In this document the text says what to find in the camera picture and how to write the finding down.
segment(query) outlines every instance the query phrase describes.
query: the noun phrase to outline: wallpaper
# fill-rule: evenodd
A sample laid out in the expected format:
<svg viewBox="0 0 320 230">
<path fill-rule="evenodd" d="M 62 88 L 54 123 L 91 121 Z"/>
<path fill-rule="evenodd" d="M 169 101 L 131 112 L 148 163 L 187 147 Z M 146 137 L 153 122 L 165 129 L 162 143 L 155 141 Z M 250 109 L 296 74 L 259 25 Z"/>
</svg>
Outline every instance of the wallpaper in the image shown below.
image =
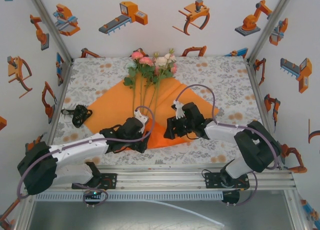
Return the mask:
<svg viewBox="0 0 320 230">
<path fill-rule="evenodd" d="M 73 58 L 89 49 L 127 57 L 132 49 L 206 56 L 253 48 L 279 0 L 42 0 Z"/>
<path fill-rule="evenodd" d="M 31 0 L 0 0 L 0 10 L 2 214 L 17 198 L 18 163 L 49 135 L 66 69 L 64 57 Z"/>
<path fill-rule="evenodd" d="M 276 139 L 286 145 L 285 166 L 294 172 L 301 197 L 318 212 L 319 10 L 318 0 L 291 0 L 255 64 L 270 126 Z"/>
</svg>

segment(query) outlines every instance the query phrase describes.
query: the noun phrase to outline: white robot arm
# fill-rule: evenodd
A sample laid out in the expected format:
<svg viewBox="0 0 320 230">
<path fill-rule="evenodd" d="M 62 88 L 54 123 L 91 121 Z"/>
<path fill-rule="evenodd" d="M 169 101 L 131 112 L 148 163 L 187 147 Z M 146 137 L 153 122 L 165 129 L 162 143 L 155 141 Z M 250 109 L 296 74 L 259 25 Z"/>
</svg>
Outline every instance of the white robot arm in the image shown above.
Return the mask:
<svg viewBox="0 0 320 230">
<path fill-rule="evenodd" d="M 220 171 L 219 181 L 225 186 L 233 185 L 234 179 L 252 171 L 262 172 L 281 153 L 281 146 L 257 121 L 247 127 L 234 126 L 204 119 L 194 103 L 185 105 L 174 102 L 176 116 L 167 120 L 165 138 L 174 139 L 194 132 L 207 140 L 217 139 L 237 144 L 241 157 L 229 162 Z M 80 183 L 88 187 L 100 184 L 101 174 L 93 162 L 84 162 L 85 158 L 95 157 L 109 152 L 119 152 L 125 147 L 143 153 L 147 148 L 148 137 L 143 137 L 148 121 L 140 111 L 135 117 L 128 118 L 124 125 L 107 128 L 89 138 L 76 142 L 47 146 L 40 142 L 26 154 L 18 165 L 21 176 L 28 167 L 45 154 L 35 167 L 27 172 L 24 184 L 29 194 L 38 194 L 50 186 L 65 183 Z"/>
</svg>

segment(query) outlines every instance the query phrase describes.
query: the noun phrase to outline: flower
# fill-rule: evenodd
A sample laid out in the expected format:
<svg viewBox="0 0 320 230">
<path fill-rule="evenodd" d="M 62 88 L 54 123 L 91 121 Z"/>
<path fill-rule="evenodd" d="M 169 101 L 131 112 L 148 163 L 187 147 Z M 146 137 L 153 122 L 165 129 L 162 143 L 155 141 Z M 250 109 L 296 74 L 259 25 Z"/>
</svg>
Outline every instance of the flower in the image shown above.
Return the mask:
<svg viewBox="0 0 320 230">
<path fill-rule="evenodd" d="M 168 60 L 168 63 L 171 63 L 172 61 L 176 61 L 176 57 L 173 54 L 168 53 L 164 57 Z"/>
<path fill-rule="evenodd" d="M 156 66 L 155 67 L 155 70 L 154 70 L 154 74 L 156 75 L 156 76 L 159 76 L 159 73 L 160 73 L 160 67 L 159 66 Z"/>
<path fill-rule="evenodd" d="M 155 60 L 155 66 L 165 66 L 167 64 L 167 59 L 165 57 L 158 57 Z"/>
<path fill-rule="evenodd" d="M 175 74 L 177 72 L 177 65 L 176 63 L 173 64 L 173 67 L 170 69 L 172 74 Z"/>
<path fill-rule="evenodd" d="M 169 58 L 169 63 L 172 62 L 172 61 L 176 62 L 176 57 L 171 54 L 170 58 Z"/>
<path fill-rule="evenodd" d="M 134 61 L 130 61 L 125 65 L 125 69 L 129 69 L 130 67 L 132 68 L 137 68 L 137 64 Z"/>
<path fill-rule="evenodd" d="M 143 57 L 143 54 L 139 51 L 133 52 L 131 58 L 134 60 L 139 60 Z"/>
<path fill-rule="evenodd" d="M 166 54 L 164 57 L 168 60 L 169 58 L 170 58 L 170 54 L 168 53 L 168 54 Z"/>
<path fill-rule="evenodd" d="M 149 65 L 149 66 L 153 66 L 154 65 L 154 63 L 152 62 L 152 60 L 149 57 L 142 57 L 139 60 L 139 63 L 140 64 L 146 64 L 146 65 Z"/>
</svg>

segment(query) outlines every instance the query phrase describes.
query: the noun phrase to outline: floral tablecloth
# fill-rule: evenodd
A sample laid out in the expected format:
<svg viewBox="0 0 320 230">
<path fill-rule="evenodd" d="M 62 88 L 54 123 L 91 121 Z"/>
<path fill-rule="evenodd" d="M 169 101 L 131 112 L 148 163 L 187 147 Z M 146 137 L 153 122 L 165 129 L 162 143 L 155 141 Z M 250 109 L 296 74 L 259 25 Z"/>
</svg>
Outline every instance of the floral tablecloth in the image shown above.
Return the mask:
<svg viewBox="0 0 320 230">
<path fill-rule="evenodd" d="M 89 106 L 127 75 L 125 65 L 130 58 L 79 58 L 74 61 L 72 75 L 63 107 L 74 109 Z M 177 57 L 180 82 L 204 84 L 213 89 L 217 120 L 225 123 L 248 124 L 260 120 L 259 110 L 242 57 Z M 212 103 L 210 92 L 200 87 L 193 90 Z M 54 144 L 63 144 L 91 136 L 82 125 L 75 128 L 70 116 L 60 116 Z M 90 159 L 98 165 L 118 164 L 194 164 L 228 162 L 240 156 L 237 146 L 220 140 L 198 139 L 172 147 L 150 149 L 140 154 L 135 151 L 109 153 Z"/>
</svg>

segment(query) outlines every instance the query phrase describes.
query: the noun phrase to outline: white rose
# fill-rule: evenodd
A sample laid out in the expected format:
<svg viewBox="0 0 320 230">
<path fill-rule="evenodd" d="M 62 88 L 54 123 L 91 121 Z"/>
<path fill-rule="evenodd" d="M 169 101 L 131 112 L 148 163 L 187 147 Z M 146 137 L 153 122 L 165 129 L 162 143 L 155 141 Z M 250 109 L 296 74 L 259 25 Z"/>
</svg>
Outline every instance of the white rose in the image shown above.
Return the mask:
<svg viewBox="0 0 320 230">
<path fill-rule="evenodd" d="M 158 57 L 155 61 L 155 66 L 165 66 L 167 61 L 168 60 L 165 57 Z"/>
<path fill-rule="evenodd" d="M 170 54 L 168 53 L 164 57 L 168 60 L 170 58 Z"/>
<path fill-rule="evenodd" d="M 169 63 L 171 63 L 171 61 L 176 61 L 176 57 L 174 55 L 171 55 L 169 58 Z"/>
</svg>

